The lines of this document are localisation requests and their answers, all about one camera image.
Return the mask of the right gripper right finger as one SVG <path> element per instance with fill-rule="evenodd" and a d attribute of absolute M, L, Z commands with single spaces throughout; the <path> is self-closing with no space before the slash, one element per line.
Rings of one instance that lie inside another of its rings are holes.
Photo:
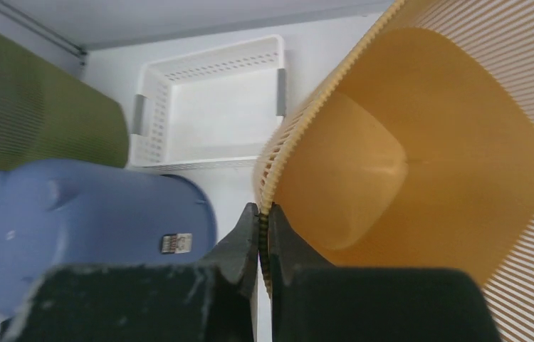
<path fill-rule="evenodd" d="M 486 300 L 464 272 L 335 266 L 268 214 L 275 341 L 499 341 Z"/>

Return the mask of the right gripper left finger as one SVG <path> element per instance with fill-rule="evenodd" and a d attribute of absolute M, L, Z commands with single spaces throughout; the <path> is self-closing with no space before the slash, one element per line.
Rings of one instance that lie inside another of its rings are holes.
<path fill-rule="evenodd" d="M 67 264 L 47 271 L 2 341 L 253 341 L 258 208 L 190 264 Z"/>

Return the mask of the blue plastic bucket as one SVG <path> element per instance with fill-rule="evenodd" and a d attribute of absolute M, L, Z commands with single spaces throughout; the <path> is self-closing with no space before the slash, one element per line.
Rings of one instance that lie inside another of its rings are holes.
<path fill-rule="evenodd" d="M 178 175 L 78 160 L 0 171 L 0 314 L 60 264 L 185 264 L 216 244 L 209 198 Z"/>

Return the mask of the white perforated plastic tray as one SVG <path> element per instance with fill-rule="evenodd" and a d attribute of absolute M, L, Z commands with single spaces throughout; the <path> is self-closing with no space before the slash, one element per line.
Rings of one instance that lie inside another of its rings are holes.
<path fill-rule="evenodd" d="M 147 63 L 130 164 L 161 172 L 252 165 L 283 121 L 286 86 L 279 35 Z"/>

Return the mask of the yellow slatted waste bin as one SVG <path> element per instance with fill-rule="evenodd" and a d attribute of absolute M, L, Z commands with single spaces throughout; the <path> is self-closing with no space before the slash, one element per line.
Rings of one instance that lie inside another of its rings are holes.
<path fill-rule="evenodd" d="M 254 182 L 328 261 L 461 269 L 534 341 L 534 1 L 395 1 Z"/>

